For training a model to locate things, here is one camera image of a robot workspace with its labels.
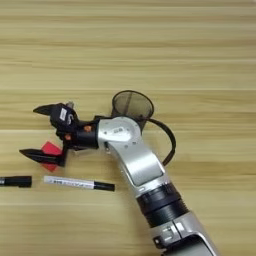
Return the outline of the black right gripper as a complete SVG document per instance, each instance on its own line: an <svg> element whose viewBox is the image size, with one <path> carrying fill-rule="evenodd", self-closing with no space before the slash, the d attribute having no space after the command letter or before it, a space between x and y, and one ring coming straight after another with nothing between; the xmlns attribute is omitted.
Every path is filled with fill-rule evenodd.
<svg viewBox="0 0 256 256"><path fill-rule="evenodd" d="M51 116L56 104L36 107L33 112ZM20 153L40 164L53 164L64 167L68 149L82 150L84 148L98 149L98 120L84 121L74 116L56 119L56 135L63 141L60 149L54 144L45 144L41 149L21 149Z"/></svg>

